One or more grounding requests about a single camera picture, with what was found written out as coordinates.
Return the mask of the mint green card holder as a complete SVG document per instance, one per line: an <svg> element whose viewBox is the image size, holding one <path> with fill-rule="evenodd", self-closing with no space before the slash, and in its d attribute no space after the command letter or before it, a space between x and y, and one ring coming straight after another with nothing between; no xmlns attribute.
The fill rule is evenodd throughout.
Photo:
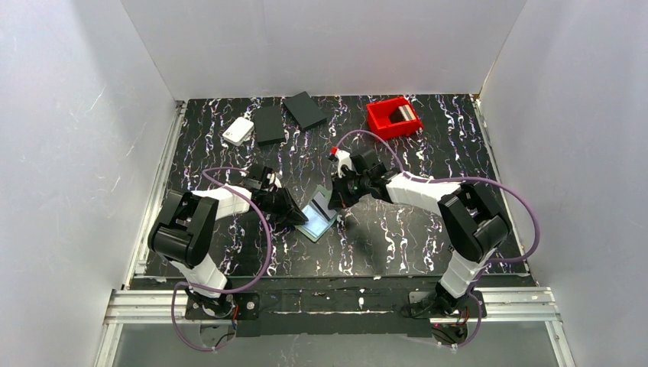
<svg viewBox="0 0 648 367"><path fill-rule="evenodd" d="M303 213L308 217L309 221L302 226L296 226L296 229L301 232L305 237L307 237L311 242L319 241L338 220L338 215L333 219L328 221L326 218L323 218L314 206L310 203L311 199L316 193L322 193L329 201L331 199L332 191L327 190L325 187L318 185L316 187L313 195L308 199L305 206L301 209Z"/></svg>

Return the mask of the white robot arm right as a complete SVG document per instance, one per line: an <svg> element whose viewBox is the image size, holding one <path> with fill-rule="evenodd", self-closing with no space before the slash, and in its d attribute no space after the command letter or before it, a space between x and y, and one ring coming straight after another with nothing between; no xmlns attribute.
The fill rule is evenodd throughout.
<svg viewBox="0 0 648 367"><path fill-rule="evenodd" d="M387 168L374 151L350 154L333 148L329 158L337 164L329 209L350 208L370 195L441 217L454 251L436 286L440 297L464 297L494 250L510 234L510 220L482 182L437 183L416 178L406 171Z"/></svg>

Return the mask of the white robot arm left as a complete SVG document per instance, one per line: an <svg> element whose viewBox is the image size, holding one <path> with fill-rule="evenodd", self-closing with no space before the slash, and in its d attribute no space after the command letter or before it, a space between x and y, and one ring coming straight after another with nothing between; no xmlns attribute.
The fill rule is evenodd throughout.
<svg viewBox="0 0 648 367"><path fill-rule="evenodd" d="M169 261L193 291L216 300L228 279L209 255L215 222L250 211L266 215L281 226L308 222L271 167L252 164L239 169L237 185L219 184L214 190L171 190L147 237L148 248Z"/></svg>

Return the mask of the red plastic bin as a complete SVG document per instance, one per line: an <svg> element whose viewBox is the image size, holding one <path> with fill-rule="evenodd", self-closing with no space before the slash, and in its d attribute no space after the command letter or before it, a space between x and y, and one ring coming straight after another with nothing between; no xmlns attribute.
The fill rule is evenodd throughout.
<svg viewBox="0 0 648 367"><path fill-rule="evenodd" d="M389 120L389 115L398 106L406 104L412 107L417 120L392 124ZM385 141L392 138L409 136L423 129L423 123L415 112L414 107L404 96L398 96L378 102L370 102L366 105L366 109L368 113L367 121L369 131Z"/></svg>

